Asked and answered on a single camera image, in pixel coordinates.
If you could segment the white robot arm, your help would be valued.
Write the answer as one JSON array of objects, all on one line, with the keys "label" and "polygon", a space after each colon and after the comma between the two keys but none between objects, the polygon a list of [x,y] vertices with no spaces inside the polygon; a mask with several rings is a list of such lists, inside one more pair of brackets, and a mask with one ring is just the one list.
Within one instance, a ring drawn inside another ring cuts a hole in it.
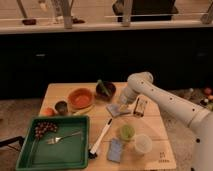
[{"label": "white robot arm", "polygon": [[129,105],[143,94],[179,119],[196,135],[191,171],[213,171],[213,111],[156,87],[150,72],[131,74],[119,103]]}]

